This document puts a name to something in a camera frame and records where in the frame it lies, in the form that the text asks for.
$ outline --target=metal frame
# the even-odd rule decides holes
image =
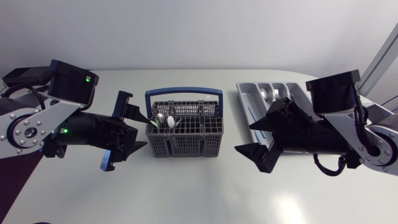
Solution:
[[[367,96],[398,56],[398,23],[375,58],[365,70],[359,83],[359,93]]]

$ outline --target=white wall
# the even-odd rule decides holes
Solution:
[[[396,0],[1,0],[0,75],[52,58],[93,70],[362,73],[397,12]]]

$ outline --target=tabletop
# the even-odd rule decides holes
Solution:
[[[398,178],[365,166],[337,177],[311,155],[282,155],[261,173],[234,146],[251,142],[236,82],[297,82],[314,77],[277,70],[94,71],[91,113],[111,115],[119,90],[146,114],[145,91],[199,86],[223,91],[224,134],[218,157],[155,158],[147,144],[100,169],[103,150],[69,146],[63,159],[43,158],[4,223],[396,223]],[[145,124],[125,120],[147,141]],[[337,156],[321,155],[334,169]]]

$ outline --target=black cable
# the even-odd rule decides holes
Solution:
[[[15,93],[16,91],[21,90],[23,88],[30,87],[30,86],[34,86],[34,82],[22,83],[19,85],[12,86],[12,87],[8,88],[8,90],[5,91],[1,96],[4,98],[9,98],[11,96],[11,94]]]
[[[77,111],[85,111],[85,110],[87,110],[88,108],[90,108],[91,105],[93,104],[94,94],[95,94],[95,89],[93,90],[93,94],[91,95],[91,100],[90,100],[90,102],[88,103],[88,105],[85,106],[85,107],[79,108]]]
[[[354,108],[356,134],[359,138],[359,141],[361,141],[361,143],[365,146],[367,152],[372,156],[378,156],[380,154],[380,151],[376,148],[373,148],[369,136],[366,134],[365,125],[368,118],[368,111],[362,106],[362,102],[355,83],[353,84],[353,91],[356,103],[356,107]]]
[[[44,110],[45,109],[45,104],[44,104],[44,100],[43,100],[42,96],[40,95],[40,93],[35,88],[33,88],[31,86],[27,87],[27,89],[32,91],[32,93],[37,97],[37,100],[39,101],[42,110]]]
[[[317,165],[317,167],[326,175],[335,177],[339,174],[341,174],[341,172],[344,170],[344,167],[346,167],[346,157],[345,156],[340,156],[338,158],[338,169],[336,171],[334,170],[330,170],[327,169],[326,167],[324,167],[322,164],[320,164],[319,159],[318,159],[318,154],[314,154],[313,155],[313,160],[315,162],[315,164]]]
[[[4,81],[2,82],[2,84],[4,85],[4,88],[2,88],[2,89],[0,90],[0,93],[1,93],[4,89],[7,88],[6,83],[5,83]]]
[[[384,103],[383,103],[382,105],[380,105],[380,106],[385,105],[386,103],[390,102],[391,100],[393,100],[393,99],[395,99],[395,98],[397,98],[397,97],[398,97],[398,95],[394,96],[393,98],[391,98],[390,100],[387,100],[386,102],[384,102]]]

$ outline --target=gray plastic basket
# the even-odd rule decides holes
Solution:
[[[206,93],[218,95],[219,101],[156,101],[150,97],[168,93]],[[209,88],[179,87],[146,92],[148,118],[155,120],[157,113],[182,120],[174,129],[156,128],[147,124],[146,134],[155,157],[216,157],[223,135],[222,91]]]

